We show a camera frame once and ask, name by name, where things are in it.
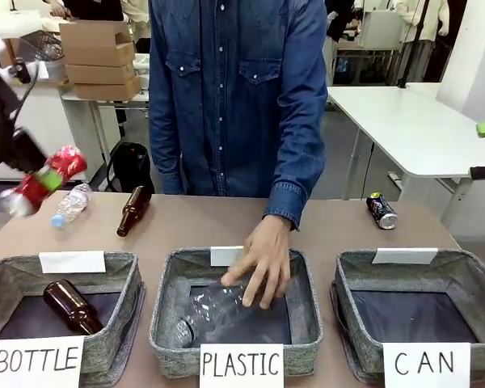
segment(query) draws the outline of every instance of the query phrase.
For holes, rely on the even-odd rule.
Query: stack of cardboard boxes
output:
[[[66,73],[79,98],[128,101],[140,92],[126,23],[79,21],[60,29]]]

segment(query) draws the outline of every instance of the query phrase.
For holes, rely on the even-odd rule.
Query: hand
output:
[[[67,16],[71,16],[70,10],[66,9],[58,0],[50,0],[48,3],[50,4],[51,16],[56,16],[63,19]]]
[[[266,274],[268,280],[260,307],[267,309],[273,297],[284,295],[290,278],[290,230],[291,221],[287,218],[276,215],[264,217],[244,243],[240,260],[228,268],[222,277],[221,282],[227,287],[233,285],[250,267],[256,266],[242,298],[244,306],[251,306]]]
[[[442,28],[438,31],[438,35],[440,36],[447,36],[449,34],[449,27],[442,26]]]

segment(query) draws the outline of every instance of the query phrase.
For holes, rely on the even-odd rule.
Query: blue denim shirt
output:
[[[298,228],[325,162],[323,0],[150,0],[150,22],[164,193],[268,198]]]

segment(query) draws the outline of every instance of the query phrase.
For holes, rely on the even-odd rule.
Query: sleeve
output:
[[[449,4],[447,0],[442,0],[440,10],[438,11],[438,19],[442,22],[442,27],[448,31],[449,30]]]
[[[323,0],[300,3],[285,40],[278,98],[282,138],[264,211],[264,215],[288,218],[295,229],[325,164],[320,122],[327,101],[322,55],[327,25],[325,6]]]
[[[397,0],[395,10],[402,20],[416,27],[420,22],[420,16],[416,14],[416,8],[411,10],[407,0]]]
[[[130,0],[120,0],[120,4],[122,5],[122,11],[134,23],[147,24],[149,22],[149,14],[142,12],[138,7],[134,6]]]
[[[154,165],[162,177],[164,194],[183,194],[179,173],[179,138],[171,87],[170,70],[166,67],[167,44],[154,2],[149,1],[151,25],[149,136]]]

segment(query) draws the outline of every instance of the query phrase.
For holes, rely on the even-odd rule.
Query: soda can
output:
[[[366,207],[381,229],[393,229],[397,224],[397,213],[380,192],[373,192],[366,199]]]

